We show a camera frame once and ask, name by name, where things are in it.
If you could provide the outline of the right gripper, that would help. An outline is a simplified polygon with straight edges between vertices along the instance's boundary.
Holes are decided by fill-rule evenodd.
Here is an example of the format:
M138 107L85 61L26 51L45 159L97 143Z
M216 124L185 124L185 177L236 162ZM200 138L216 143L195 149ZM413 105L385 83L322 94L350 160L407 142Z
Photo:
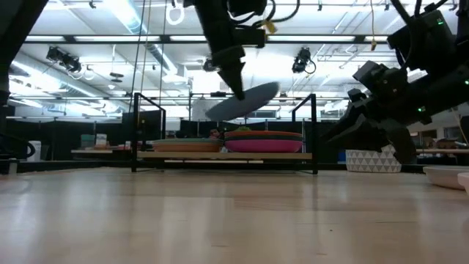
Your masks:
M428 76L419 78L406 84L395 98L366 96L359 89L351 89L346 113L321 140L343 144L347 150L380 151L390 144L400 164L413 164L416 146L407 127L423 116L419 109L428 83Z

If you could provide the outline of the white geometric plant pot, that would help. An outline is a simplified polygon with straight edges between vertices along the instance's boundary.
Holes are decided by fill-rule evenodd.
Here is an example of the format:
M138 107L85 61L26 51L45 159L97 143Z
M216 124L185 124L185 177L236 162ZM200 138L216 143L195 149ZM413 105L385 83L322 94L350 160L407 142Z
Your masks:
M381 152L346 150L346 167L350 172L400 173L402 165L394 157L395 149L385 146Z

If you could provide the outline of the dark green plate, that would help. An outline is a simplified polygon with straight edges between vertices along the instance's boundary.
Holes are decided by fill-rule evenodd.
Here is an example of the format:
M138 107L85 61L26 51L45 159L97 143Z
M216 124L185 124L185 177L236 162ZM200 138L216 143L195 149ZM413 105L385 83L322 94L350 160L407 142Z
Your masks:
M239 140L289 140L289 141L303 141L302 136L285 136L285 135L257 135L257 136L231 136L224 139L227 141L239 141Z

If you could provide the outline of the blue plate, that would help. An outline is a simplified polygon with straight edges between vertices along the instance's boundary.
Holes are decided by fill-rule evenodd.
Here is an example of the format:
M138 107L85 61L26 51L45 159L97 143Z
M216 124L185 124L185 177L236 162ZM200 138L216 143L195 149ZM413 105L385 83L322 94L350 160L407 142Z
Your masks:
M267 105L274 99L279 89L280 84L276 81L252 87L242 92L242 99L231 96L216 104L206 112L206 117L216 122L244 117Z

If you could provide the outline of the black aluminium rig frame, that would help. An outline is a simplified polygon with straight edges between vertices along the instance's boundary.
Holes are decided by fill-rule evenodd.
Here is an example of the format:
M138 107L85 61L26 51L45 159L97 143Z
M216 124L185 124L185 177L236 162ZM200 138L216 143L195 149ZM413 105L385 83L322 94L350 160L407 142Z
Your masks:
M132 163L130 161L0 161L0 175L9 173L10 165L14 166L17 173L22 172L44 172L44 171L57 171L63 169L91 169L100 167L111 168L126 168L131 169ZM282 161L282 162L267 162L267 163L236 163L234 161L177 161L177 160L151 160L140 161L137 164L138 168L148 169L203 169L203 170L275 170L275 171L304 171L309 174L312 173L312 165L309 163L303 164L299 161Z

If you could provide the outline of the pink plate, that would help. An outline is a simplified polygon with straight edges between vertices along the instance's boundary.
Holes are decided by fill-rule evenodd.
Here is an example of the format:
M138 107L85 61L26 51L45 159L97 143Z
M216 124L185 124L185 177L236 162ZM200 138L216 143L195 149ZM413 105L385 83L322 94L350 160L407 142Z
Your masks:
M302 146L302 141L284 139L243 139L225 142L226 149L237 153L296 153Z

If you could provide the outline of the wooden-topped workbench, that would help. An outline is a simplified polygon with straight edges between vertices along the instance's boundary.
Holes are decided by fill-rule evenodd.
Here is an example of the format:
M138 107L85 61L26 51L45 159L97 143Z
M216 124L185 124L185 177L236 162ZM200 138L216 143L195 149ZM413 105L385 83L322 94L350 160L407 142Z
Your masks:
M455 155L461 166L469 166L469 149L417 149L418 154Z

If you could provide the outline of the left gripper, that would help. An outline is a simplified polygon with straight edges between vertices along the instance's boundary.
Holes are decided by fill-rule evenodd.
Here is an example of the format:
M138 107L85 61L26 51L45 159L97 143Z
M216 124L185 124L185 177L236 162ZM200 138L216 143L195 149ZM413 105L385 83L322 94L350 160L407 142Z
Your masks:
M204 28L204 36L211 52L212 65L218 69L219 76L232 90L238 100L243 100L242 69L245 56L243 30L231 27Z

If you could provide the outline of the black ceiling spotlight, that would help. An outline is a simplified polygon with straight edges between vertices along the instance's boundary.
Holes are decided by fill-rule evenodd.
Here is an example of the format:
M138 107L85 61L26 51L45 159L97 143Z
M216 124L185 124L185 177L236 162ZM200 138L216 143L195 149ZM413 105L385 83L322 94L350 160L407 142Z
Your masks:
M313 70L308 71L307 68L311 65L313 66ZM302 47L292 64L292 72L313 74L316 72L316 69L317 66L311 58L309 47Z
M46 59L63 67L67 72L79 73L81 63L79 58L71 56L69 53L60 50L58 47L50 47Z

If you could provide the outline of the white bin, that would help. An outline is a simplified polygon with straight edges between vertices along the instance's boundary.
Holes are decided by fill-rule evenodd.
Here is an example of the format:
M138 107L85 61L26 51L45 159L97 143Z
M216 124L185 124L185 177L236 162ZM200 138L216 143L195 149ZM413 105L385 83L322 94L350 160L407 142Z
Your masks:
M34 153L31 155L30 151L28 151L29 157L27 158L27 161L30 161L30 162L40 161L41 160L41 147L42 147L41 141L29 141L29 144L31 144L34 147Z

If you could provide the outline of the dark orange plate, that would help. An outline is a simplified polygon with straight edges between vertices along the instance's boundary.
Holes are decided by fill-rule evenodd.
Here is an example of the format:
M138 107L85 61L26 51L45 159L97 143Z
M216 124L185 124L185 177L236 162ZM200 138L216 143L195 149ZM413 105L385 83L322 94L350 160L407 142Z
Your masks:
M233 136L302 136L301 133L286 131L230 131L224 134L225 137Z

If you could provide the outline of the peach plate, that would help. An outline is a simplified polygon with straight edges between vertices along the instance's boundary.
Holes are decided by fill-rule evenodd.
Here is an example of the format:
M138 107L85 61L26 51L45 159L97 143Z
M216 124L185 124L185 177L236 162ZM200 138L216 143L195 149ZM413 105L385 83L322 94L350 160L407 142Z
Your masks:
M469 196L469 172L462 172L457 175L458 183L465 189Z

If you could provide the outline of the white plate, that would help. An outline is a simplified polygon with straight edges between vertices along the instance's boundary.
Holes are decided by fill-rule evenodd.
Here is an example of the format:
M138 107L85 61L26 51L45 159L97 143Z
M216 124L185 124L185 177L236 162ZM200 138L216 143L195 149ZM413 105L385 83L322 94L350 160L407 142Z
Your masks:
M458 174L469 172L469 166L425 166L423 172L432 185L464 190L458 182Z

